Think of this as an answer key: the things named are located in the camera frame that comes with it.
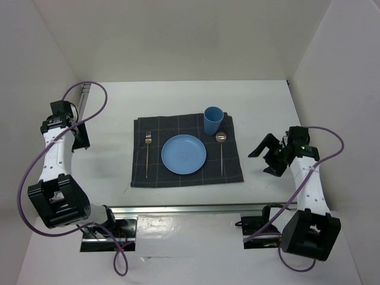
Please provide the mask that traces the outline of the silver metal spoon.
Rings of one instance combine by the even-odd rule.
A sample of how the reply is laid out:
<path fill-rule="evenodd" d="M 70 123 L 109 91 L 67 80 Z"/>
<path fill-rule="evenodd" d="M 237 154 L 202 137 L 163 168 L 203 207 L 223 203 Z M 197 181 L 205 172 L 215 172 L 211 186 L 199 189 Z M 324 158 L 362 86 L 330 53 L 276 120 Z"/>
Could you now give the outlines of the silver metal spoon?
<path fill-rule="evenodd" d="M 220 170 L 223 175 L 223 143 L 226 141 L 226 134 L 224 132 L 216 133 L 216 141 L 220 144 Z"/>

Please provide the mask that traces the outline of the dark grey checked cloth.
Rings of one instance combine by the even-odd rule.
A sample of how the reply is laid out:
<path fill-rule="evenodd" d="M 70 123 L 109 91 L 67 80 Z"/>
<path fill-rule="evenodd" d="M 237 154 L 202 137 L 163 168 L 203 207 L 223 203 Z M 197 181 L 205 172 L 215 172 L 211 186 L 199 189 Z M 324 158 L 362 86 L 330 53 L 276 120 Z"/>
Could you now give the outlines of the dark grey checked cloth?
<path fill-rule="evenodd" d="M 227 136 L 223 143 L 223 175 L 220 170 L 220 144 L 214 136 L 204 132 L 204 115 L 202 113 L 134 120 L 131 187 L 172 188 L 243 182 L 233 118 L 226 112 L 218 130 Z M 147 131 L 151 132 L 152 137 L 149 147 L 148 178 L 145 177 L 145 133 Z M 178 175 L 169 171 L 161 158 L 165 142 L 180 134 L 195 136 L 204 144 L 207 151 L 207 158 L 202 168 L 190 175 Z"/>

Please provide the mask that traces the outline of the blue plastic cup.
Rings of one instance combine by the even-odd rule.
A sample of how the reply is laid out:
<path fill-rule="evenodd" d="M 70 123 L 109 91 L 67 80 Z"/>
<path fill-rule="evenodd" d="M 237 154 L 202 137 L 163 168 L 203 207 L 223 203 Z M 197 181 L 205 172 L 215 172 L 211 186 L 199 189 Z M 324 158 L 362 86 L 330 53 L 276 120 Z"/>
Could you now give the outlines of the blue plastic cup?
<path fill-rule="evenodd" d="M 223 111 L 215 106 L 210 106 L 204 111 L 204 132 L 214 135 L 224 118 Z"/>

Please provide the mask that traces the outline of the silver metal fork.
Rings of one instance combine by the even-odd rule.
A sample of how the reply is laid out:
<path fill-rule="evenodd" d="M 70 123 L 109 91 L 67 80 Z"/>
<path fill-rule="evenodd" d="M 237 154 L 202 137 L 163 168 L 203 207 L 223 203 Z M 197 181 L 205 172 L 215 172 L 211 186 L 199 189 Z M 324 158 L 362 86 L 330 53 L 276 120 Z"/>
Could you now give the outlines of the silver metal fork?
<path fill-rule="evenodd" d="M 147 131 L 145 133 L 145 144 L 146 144 L 146 157 L 145 157 L 145 177 L 148 178 L 148 165 L 149 165 L 149 147 L 152 142 L 151 132 Z"/>

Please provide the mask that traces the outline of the blue plastic plate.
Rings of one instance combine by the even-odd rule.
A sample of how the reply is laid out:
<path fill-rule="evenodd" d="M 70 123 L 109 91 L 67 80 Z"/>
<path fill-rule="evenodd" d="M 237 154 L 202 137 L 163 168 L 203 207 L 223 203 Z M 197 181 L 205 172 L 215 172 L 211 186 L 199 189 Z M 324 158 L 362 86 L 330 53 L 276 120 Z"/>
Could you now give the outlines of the blue plastic plate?
<path fill-rule="evenodd" d="M 188 134 L 175 135 L 168 139 L 161 150 L 164 166 L 178 175 L 190 175 L 200 170 L 206 158 L 204 144 Z"/>

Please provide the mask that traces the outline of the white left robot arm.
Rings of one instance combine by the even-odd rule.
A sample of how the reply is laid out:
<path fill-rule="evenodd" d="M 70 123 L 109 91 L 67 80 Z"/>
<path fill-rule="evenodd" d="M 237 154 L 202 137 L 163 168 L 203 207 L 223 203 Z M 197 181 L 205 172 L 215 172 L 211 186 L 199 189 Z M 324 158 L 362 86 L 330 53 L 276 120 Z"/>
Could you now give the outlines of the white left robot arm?
<path fill-rule="evenodd" d="M 75 150 L 90 147 L 86 126 L 78 122 L 78 112 L 72 103 L 59 100 L 50 104 L 52 115 L 40 128 L 47 146 L 38 183 L 29 186 L 28 197 L 45 226 L 52 229 L 69 224 L 96 222 L 104 237 L 113 236 L 118 222 L 109 207 L 90 204 L 89 198 L 72 177 L 71 161 Z"/>

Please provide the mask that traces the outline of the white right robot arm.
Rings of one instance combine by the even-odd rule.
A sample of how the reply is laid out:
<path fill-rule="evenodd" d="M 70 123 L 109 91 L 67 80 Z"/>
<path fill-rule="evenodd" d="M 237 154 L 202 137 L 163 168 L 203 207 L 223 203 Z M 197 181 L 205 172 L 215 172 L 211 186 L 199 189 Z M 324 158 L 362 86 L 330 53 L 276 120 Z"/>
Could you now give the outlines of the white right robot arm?
<path fill-rule="evenodd" d="M 338 238 L 341 223 L 331 215 L 327 206 L 319 167 L 342 153 L 344 147 L 322 159 L 318 149 L 311 146 L 309 128 L 291 126 L 282 140 L 267 134 L 249 157 L 258 157 L 265 148 L 268 152 L 264 160 L 268 166 L 264 172 L 280 177 L 286 169 L 290 169 L 296 191 L 275 214 L 269 212 L 262 215 L 259 218 L 260 228 L 244 238 L 243 242 L 248 243 L 265 232 L 275 231 L 280 225 L 281 214 L 296 201 L 294 216 L 281 230 L 280 248 L 289 254 L 326 261 Z"/>

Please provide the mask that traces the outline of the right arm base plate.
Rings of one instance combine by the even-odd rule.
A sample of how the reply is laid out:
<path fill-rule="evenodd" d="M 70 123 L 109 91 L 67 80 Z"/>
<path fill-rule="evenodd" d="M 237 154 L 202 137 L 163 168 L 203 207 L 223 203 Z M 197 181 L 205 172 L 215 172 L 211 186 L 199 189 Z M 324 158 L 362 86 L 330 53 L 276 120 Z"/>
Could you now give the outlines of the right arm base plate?
<path fill-rule="evenodd" d="M 272 208 L 281 208 L 281 204 L 270 203 L 264 206 L 261 216 L 243 216 L 240 221 L 235 223 L 236 227 L 242 229 L 244 236 L 250 236 L 262 228 L 270 219 L 270 211 Z M 244 242 L 244 249 L 264 249 L 278 248 L 280 245 L 280 232 L 278 229 L 270 225 L 260 236 L 255 237 L 249 242 Z"/>

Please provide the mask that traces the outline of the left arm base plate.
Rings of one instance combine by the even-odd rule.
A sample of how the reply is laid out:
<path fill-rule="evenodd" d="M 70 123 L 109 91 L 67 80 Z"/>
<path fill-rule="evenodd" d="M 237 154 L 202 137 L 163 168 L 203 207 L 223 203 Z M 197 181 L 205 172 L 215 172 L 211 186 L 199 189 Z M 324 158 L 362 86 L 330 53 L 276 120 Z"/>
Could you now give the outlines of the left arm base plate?
<path fill-rule="evenodd" d="M 135 251 L 137 218 L 119 218 L 109 228 L 123 251 Z M 80 252 L 115 252 L 117 246 L 113 239 L 100 227 L 83 230 Z"/>

